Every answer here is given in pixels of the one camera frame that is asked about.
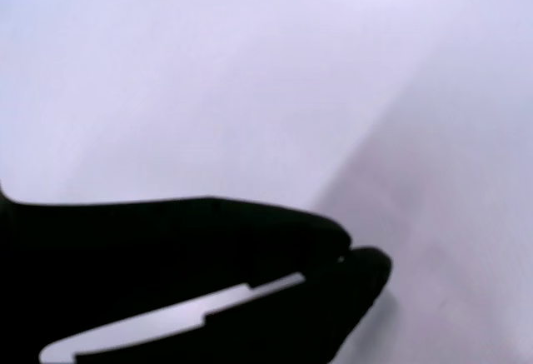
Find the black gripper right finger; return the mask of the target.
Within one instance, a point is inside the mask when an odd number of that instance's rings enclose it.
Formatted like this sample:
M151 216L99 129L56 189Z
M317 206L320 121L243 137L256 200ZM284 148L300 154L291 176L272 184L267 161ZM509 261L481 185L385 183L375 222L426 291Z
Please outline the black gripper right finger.
M328 363L391 275L383 251L360 247L303 283L213 312L189 332L77 363Z

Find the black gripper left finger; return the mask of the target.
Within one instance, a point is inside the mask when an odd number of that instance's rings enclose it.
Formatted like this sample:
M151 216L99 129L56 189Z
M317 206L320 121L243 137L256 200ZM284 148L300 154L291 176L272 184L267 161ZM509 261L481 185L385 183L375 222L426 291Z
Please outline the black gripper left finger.
M179 302L289 274L351 245L310 212L201 197L51 205L1 198L1 360Z

